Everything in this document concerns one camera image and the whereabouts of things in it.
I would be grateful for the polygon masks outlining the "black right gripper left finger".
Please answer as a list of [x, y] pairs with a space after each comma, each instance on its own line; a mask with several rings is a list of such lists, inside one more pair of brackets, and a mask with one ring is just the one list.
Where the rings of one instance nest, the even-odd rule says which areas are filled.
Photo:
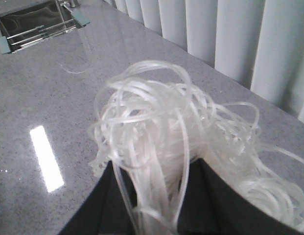
[[61, 235], [134, 235], [135, 230], [117, 185], [112, 162]]

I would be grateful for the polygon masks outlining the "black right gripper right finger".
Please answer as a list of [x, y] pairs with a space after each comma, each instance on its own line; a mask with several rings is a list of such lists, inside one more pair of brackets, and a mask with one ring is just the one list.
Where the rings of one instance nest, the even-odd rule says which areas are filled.
[[203, 160], [190, 164], [178, 220], [181, 235], [298, 235], [226, 184]]

